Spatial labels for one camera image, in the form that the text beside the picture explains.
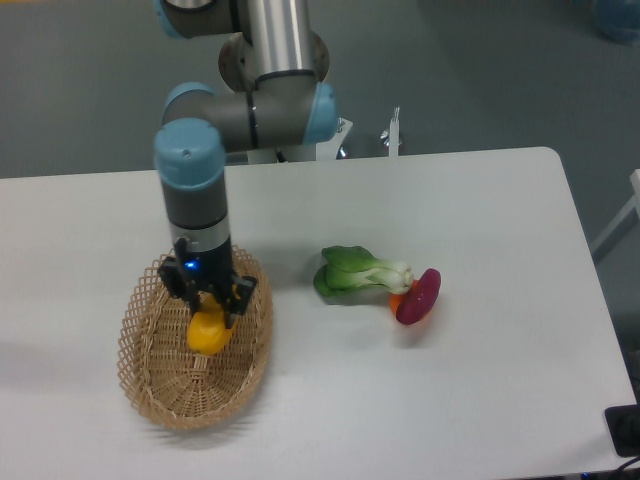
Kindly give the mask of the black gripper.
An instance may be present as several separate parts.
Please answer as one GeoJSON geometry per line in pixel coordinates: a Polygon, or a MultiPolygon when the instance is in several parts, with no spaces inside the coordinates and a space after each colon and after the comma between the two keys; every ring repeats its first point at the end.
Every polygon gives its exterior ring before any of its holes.
{"type": "Polygon", "coordinates": [[[231,329],[249,306],[257,279],[234,274],[231,240],[214,249],[194,252],[189,242],[179,238],[174,244],[175,257],[164,258],[158,274],[169,295],[182,300],[191,313],[201,302],[199,291],[212,294],[224,310],[224,324],[231,329]]]}

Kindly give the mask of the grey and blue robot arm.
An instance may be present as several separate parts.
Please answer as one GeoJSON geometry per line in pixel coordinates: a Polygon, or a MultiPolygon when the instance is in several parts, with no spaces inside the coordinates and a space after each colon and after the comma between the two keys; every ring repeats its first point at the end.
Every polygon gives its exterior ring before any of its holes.
{"type": "Polygon", "coordinates": [[[159,274],[192,314],[211,294],[226,328],[242,316],[257,281],[233,267],[224,167],[228,154],[329,141],[338,125],[332,87],[316,76],[304,1],[157,1],[166,34],[192,39],[237,33],[252,48],[248,87],[219,96],[199,82],[174,88],[154,138],[173,239],[159,274]]]}

